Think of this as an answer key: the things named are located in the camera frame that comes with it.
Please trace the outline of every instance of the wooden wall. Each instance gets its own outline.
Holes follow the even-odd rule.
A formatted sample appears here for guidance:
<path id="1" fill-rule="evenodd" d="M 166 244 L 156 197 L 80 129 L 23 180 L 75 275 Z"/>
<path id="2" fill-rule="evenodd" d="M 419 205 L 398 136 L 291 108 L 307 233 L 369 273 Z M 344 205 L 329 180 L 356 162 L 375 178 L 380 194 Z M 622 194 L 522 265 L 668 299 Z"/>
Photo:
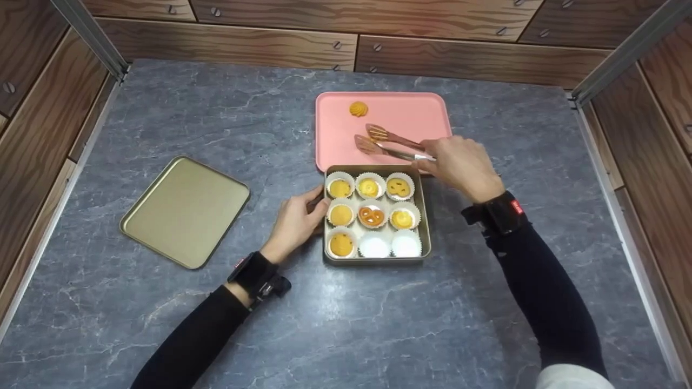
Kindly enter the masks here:
<path id="1" fill-rule="evenodd" d="M 584 107 L 668 330 L 692 379 L 692 18 Z"/>
<path id="2" fill-rule="evenodd" d="M 84 3 L 131 60 L 355 69 L 571 89 L 663 2 L 577 0 L 569 6 L 563 0 Z"/>
<path id="3" fill-rule="evenodd" d="M 2 319 L 74 177 L 113 79 L 49 2 L 3 1 L 0 15 L 0 82 L 17 87 L 9 96 L 0 91 Z"/>

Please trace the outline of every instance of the left hand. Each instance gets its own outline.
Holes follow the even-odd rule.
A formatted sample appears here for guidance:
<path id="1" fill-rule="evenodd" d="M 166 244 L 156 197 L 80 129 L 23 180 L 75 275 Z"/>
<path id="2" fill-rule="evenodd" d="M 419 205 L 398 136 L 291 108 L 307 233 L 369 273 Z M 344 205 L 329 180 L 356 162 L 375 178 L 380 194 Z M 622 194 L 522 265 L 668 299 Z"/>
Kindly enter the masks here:
<path id="1" fill-rule="evenodd" d="M 307 204 L 323 190 L 324 186 L 319 185 L 309 192 L 293 196 L 281 203 L 271 235 L 259 250 L 267 260 L 276 264 L 282 262 L 313 235 L 327 214 L 331 200 L 322 199 L 310 213 Z"/>

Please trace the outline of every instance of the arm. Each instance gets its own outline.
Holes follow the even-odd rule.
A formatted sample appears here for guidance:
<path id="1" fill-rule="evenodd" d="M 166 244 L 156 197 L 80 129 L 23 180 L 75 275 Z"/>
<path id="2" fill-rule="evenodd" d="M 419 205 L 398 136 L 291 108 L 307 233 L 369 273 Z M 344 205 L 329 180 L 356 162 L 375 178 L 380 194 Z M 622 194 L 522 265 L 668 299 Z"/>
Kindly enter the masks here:
<path id="1" fill-rule="evenodd" d="M 536 335 L 542 367 L 583 366 L 608 378 L 589 311 L 550 248 L 524 226 L 506 237 L 489 237 L 509 290 Z"/>
<path id="2" fill-rule="evenodd" d="M 282 203 L 271 236 L 259 251 L 267 260 L 280 264 L 310 238 L 329 207 L 323 199 L 309 212 L 309 204 L 321 193 L 318 186 Z M 131 388 L 191 388 L 248 317 L 252 303 L 237 283 L 221 285 L 166 338 Z"/>
<path id="3" fill-rule="evenodd" d="M 437 161 L 416 161 L 414 167 L 429 171 L 474 203 L 504 193 L 502 180 L 482 145 L 461 136 L 424 141 L 423 145 Z M 565 269 L 533 226 L 486 238 L 538 339 L 543 368 L 567 363 L 607 377 L 594 322 Z"/>

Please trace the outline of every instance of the paper cupcake liner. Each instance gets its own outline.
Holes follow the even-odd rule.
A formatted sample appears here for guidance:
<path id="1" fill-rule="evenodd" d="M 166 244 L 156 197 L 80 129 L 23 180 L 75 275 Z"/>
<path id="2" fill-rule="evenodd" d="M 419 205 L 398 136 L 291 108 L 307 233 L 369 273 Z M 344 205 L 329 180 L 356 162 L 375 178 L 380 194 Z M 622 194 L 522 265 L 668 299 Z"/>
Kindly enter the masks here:
<path id="1" fill-rule="evenodd" d="M 365 196 L 363 193 L 361 193 L 361 190 L 360 190 L 360 188 L 358 188 L 358 185 L 359 185 L 359 184 L 361 183 L 361 181 L 364 180 L 364 179 L 373 179 L 373 180 L 377 183 L 377 186 L 379 187 L 379 191 L 377 192 L 377 196 L 375 196 L 375 197 L 370 197 L 370 196 Z M 387 191 L 387 188 L 386 188 L 385 185 L 386 185 L 386 184 L 385 184 L 385 179 L 382 178 L 382 176 L 380 176 L 380 175 L 378 175 L 378 174 L 375 174 L 375 173 L 372 173 L 372 172 L 362 173 L 361 175 L 359 175 L 359 176 L 356 177 L 356 192 L 358 193 L 358 195 L 359 195 L 360 197 L 362 197 L 362 198 L 364 198 L 364 199 L 366 199 L 366 200 L 368 200 L 368 199 L 379 199 L 380 197 L 382 197 L 382 196 L 385 194 L 385 192 Z"/>
<path id="2" fill-rule="evenodd" d="M 377 208 L 384 212 L 385 217 L 382 218 L 382 222 L 378 224 L 377 226 L 368 226 L 367 224 L 363 223 L 363 220 L 361 220 L 361 216 L 358 216 L 358 221 L 361 223 L 361 225 L 369 230 L 375 230 L 377 228 L 381 228 L 385 224 L 387 224 L 387 220 L 389 220 L 389 211 L 388 211 L 388 206 L 384 201 L 379 201 L 379 200 L 365 200 L 361 201 L 358 204 L 358 207 L 356 207 L 356 212 L 360 211 L 361 208 Z"/>
<path id="3" fill-rule="evenodd" d="M 336 180 L 344 180 L 344 181 L 348 182 L 349 186 L 351 186 L 351 191 L 349 192 L 348 196 L 346 196 L 346 197 L 335 197 L 335 196 L 329 191 L 329 187 L 330 187 L 331 183 L 333 183 L 333 182 L 336 181 Z M 350 175 L 350 174 L 348 174 L 348 173 L 346 173 L 346 172 L 333 172 L 333 173 L 331 173 L 331 174 L 328 175 L 327 178 L 325 179 L 325 185 L 327 186 L 327 194 L 329 194 L 329 196 L 330 196 L 332 199 L 339 199 L 339 198 L 344 198 L 344 199 L 345 199 L 345 198 L 351 197 L 351 196 L 353 195 L 353 192 L 354 192 L 355 189 L 356 189 L 356 181 L 353 180 L 353 176 L 352 176 L 352 175 Z"/>
<path id="4" fill-rule="evenodd" d="M 402 197 L 397 194 L 389 193 L 388 188 L 385 187 L 385 193 L 387 194 L 387 197 L 394 201 L 406 201 L 413 197 L 413 194 L 416 191 L 416 185 L 413 183 L 413 179 L 411 179 L 411 176 L 409 176 L 406 173 L 392 173 L 387 177 L 387 181 L 385 182 L 386 185 L 389 184 L 390 179 L 403 179 L 408 184 L 408 187 L 411 188 L 411 191 L 409 192 L 408 196 Z"/>
<path id="5" fill-rule="evenodd" d="M 392 256 L 392 237 L 384 232 L 368 231 L 358 240 L 358 253 L 364 258 Z"/>
<path id="6" fill-rule="evenodd" d="M 338 199 L 334 199 L 331 201 L 331 204 L 329 205 L 329 210 L 327 211 L 327 221 L 335 227 L 339 227 L 340 225 L 334 224 L 334 222 L 331 220 L 331 211 L 337 206 L 347 206 L 351 210 L 351 220 L 343 225 L 344 227 L 350 226 L 351 223 L 353 223 L 353 221 L 356 220 L 356 217 L 358 217 L 358 209 L 356 207 L 356 202 L 345 197 L 340 197 Z"/>
<path id="7" fill-rule="evenodd" d="M 413 225 L 410 228 L 399 228 L 396 226 L 396 224 L 394 224 L 392 218 L 394 217 L 394 212 L 398 210 L 408 211 L 411 213 L 411 215 L 413 216 Z M 407 203 L 402 201 L 394 204 L 393 206 L 390 206 L 390 214 L 388 219 L 392 227 L 394 227 L 394 229 L 396 230 L 412 230 L 418 227 L 418 223 L 421 222 L 421 211 L 413 203 Z"/>
<path id="8" fill-rule="evenodd" d="M 340 255 L 334 254 L 331 251 L 331 245 L 329 243 L 331 242 L 331 239 L 336 234 L 346 234 L 351 238 L 351 241 L 353 242 L 353 250 L 351 251 L 351 253 L 349 255 L 340 256 Z M 336 258 L 336 259 L 353 258 L 358 253 L 358 238 L 356 238 L 356 234 L 349 228 L 334 227 L 325 237 L 325 250 L 327 251 L 327 254 L 332 258 Z"/>
<path id="9" fill-rule="evenodd" d="M 392 253 L 395 257 L 420 257 L 423 244 L 418 234 L 411 230 L 400 230 L 392 236 Z"/>

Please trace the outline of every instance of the metal tin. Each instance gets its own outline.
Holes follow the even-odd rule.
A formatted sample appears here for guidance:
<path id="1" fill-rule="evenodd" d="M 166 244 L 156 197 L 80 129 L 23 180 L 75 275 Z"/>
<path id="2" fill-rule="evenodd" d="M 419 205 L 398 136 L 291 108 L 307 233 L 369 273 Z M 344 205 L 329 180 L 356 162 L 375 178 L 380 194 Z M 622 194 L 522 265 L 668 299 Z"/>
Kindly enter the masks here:
<path id="1" fill-rule="evenodd" d="M 329 224 L 327 218 L 325 218 L 325 239 L 322 245 L 322 252 L 325 262 L 332 264 L 334 266 L 363 266 L 363 265 L 382 265 L 382 264 L 419 264 L 421 263 L 432 250 L 431 239 L 430 239 L 430 225 L 428 223 L 428 213 L 426 211 L 426 202 L 423 194 L 423 185 L 421 182 L 421 174 L 418 170 L 410 166 L 396 166 L 396 165 L 334 165 L 325 170 L 325 196 L 327 194 L 327 176 L 332 172 L 345 172 L 352 175 L 354 178 L 361 173 L 373 172 L 380 174 L 383 178 L 395 172 L 402 172 L 408 174 L 415 185 L 415 192 L 411 201 L 416 207 L 421 211 L 421 221 L 414 229 L 418 233 L 421 239 L 422 254 L 420 257 L 386 257 L 386 258 L 347 258 L 347 259 L 337 259 L 329 256 L 327 253 L 327 239 L 326 236 L 331 229 L 334 227 Z M 352 195 L 355 199 L 359 199 L 357 194 Z"/>
<path id="2" fill-rule="evenodd" d="M 120 230 L 166 258 L 198 269 L 249 197 L 242 182 L 178 156 L 125 214 Z"/>

